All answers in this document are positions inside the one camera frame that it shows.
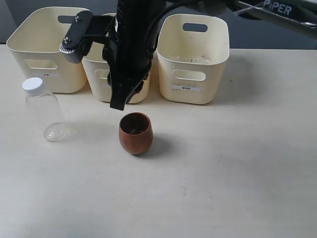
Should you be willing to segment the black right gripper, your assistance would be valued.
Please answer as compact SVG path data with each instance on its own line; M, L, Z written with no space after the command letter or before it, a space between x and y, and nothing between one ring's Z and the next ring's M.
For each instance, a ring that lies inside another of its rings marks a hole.
M123 111L149 92L149 71L165 0L119 0L103 58L110 67L110 108Z

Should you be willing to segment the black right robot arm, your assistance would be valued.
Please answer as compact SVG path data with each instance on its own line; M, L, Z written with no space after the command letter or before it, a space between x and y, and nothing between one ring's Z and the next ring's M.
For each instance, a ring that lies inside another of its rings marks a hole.
M158 44L159 21L181 6L191 8L197 0L119 0L116 16L107 26L103 59L110 67L110 107L124 110L132 96L140 92L147 78ZM209 16L231 10L242 18L264 20L300 33L317 35L315 0L204 0L202 9Z

